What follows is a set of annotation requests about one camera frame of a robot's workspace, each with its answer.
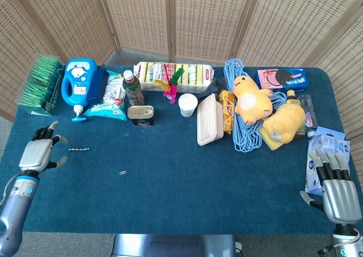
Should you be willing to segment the brown tea drink bottle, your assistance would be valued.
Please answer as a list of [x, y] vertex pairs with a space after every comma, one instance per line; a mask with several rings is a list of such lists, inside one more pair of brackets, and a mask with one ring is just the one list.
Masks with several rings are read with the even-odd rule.
[[131, 106], [142, 106], [145, 104], [145, 98], [142, 93], [139, 79], [131, 70], [123, 72], [123, 88], [128, 96]]

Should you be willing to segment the woven bamboo folding screen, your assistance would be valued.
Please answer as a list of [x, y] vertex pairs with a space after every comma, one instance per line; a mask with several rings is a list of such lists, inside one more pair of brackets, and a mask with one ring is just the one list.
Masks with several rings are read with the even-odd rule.
[[363, 188], [363, 0], [0, 0], [0, 117], [36, 53], [102, 64], [125, 48], [324, 69]]

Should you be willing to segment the blue detergent bottle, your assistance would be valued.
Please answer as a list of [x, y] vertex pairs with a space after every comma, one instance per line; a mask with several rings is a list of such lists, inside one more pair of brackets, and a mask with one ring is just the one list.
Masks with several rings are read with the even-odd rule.
[[86, 96], [96, 70], [97, 64], [91, 58], [72, 58], [66, 64], [61, 94], [65, 103], [72, 106], [76, 114], [76, 117], [72, 118], [74, 123], [86, 120], [81, 114], [88, 106]]

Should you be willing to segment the blue carpet table cover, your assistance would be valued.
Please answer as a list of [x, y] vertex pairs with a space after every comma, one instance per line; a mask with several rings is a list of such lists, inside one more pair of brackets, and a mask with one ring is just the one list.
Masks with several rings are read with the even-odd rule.
[[[200, 146], [195, 116], [147, 91], [155, 124], [135, 127], [109, 117], [74, 123], [63, 101], [53, 117], [19, 109], [0, 161], [0, 198], [19, 172], [26, 144], [54, 121], [68, 143], [54, 146], [31, 204], [25, 231], [162, 234], [329, 234], [334, 224], [300, 197], [307, 138], [272, 151], [235, 150], [233, 139]], [[70, 152], [68, 148], [90, 148]]]

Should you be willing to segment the pink blue cookie box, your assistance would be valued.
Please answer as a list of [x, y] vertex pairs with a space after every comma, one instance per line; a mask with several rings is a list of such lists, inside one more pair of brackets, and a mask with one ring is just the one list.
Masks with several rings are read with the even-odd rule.
[[259, 69], [254, 76], [261, 89], [274, 92], [294, 90], [303, 91], [309, 87], [309, 81], [303, 68], [268, 68]]

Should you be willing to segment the green tea bag box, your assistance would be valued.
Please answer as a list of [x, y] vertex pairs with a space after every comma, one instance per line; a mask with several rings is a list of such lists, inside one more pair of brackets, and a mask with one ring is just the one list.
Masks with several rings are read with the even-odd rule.
[[64, 73], [59, 57], [37, 54], [16, 97], [17, 106], [32, 115], [53, 116]]

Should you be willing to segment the white paper cup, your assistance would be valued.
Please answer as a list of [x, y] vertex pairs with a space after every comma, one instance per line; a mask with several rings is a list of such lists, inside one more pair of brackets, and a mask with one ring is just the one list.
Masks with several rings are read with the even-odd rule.
[[178, 100], [180, 113], [184, 117], [190, 117], [193, 115], [195, 108], [198, 105], [198, 100], [193, 94], [183, 94]]

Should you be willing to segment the yellow sponge block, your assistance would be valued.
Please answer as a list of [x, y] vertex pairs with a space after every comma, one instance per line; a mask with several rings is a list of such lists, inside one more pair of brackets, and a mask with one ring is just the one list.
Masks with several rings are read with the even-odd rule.
[[284, 145], [284, 143], [281, 141], [281, 133], [266, 129], [265, 126], [260, 128], [259, 133], [261, 134], [263, 141], [272, 151], [277, 150], [278, 148], [282, 147], [282, 145]]

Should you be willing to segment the light blue hanger bundle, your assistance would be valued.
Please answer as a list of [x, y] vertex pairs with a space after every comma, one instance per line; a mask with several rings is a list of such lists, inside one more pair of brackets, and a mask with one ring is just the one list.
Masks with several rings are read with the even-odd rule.
[[[225, 61], [223, 72], [227, 84], [227, 90], [231, 93], [233, 93], [233, 83], [236, 77], [243, 75], [250, 77], [250, 75], [244, 70], [244, 64], [242, 60], [238, 58], [233, 58]], [[270, 100], [273, 105], [273, 111], [275, 111], [279, 108], [279, 106], [286, 103], [287, 97], [285, 94], [281, 92], [273, 92], [273, 95], [270, 97]], [[262, 127], [263, 121], [266, 118], [257, 121], [254, 125], [246, 125], [242, 117], [235, 112], [232, 135], [236, 151], [247, 153], [261, 147], [262, 137], [261, 134], [259, 133], [259, 130]]]

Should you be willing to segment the dark grey cloth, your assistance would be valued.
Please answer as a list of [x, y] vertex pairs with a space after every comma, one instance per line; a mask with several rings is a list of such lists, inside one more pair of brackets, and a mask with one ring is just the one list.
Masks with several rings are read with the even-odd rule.
[[226, 81], [224, 78], [213, 78], [212, 83], [207, 87], [207, 89], [199, 95], [199, 98], [204, 98], [209, 96], [210, 94], [215, 94], [216, 96], [222, 90], [227, 90]]

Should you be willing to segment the yellow orange snack packet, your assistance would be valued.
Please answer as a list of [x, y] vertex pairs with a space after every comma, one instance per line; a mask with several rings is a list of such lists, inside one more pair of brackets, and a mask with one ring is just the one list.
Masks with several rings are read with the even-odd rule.
[[227, 134], [232, 134], [235, 114], [234, 95], [227, 90], [221, 90], [218, 101], [222, 105], [223, 131]]

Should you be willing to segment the dark blue rectangular box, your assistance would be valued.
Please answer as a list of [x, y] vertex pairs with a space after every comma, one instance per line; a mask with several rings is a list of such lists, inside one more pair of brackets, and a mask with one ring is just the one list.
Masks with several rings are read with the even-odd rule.
[[104, 69], [97, 70], [93, 73], [90, 86], [86, 93], [86, 102], [89, 105], [100, 104], [103, 102], [108, 77], [109, 73]]

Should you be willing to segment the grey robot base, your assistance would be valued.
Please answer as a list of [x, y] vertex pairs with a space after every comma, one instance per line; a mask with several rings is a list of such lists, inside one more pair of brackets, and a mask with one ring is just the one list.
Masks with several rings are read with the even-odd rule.
[[116, 234], [111, 257], [235, 257], [228, 234]]

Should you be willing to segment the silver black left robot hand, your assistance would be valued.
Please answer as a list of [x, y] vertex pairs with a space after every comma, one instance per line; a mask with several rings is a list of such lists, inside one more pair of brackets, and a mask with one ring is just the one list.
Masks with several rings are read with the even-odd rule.
[[47, 169], [60, 168], [66, 163], [67, 156], [62, 157], [58, 162], [50, 160], [55, 144], [58, 142], [67, 143], [66, 138], [62, 135], [53, 136], [58, 124], [59, 122], [55, 121], [50, 126], [40, 128], [34, 133], [19, 162], [23, 175], [37, 177]]

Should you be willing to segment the black gold luncheon meat can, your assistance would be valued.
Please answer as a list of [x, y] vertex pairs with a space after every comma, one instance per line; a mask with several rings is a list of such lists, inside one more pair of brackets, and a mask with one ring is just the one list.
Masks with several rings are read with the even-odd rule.
[[149, 127], [155, 123], [152, 106], [130, 106], [127, 115], [135, 127]]

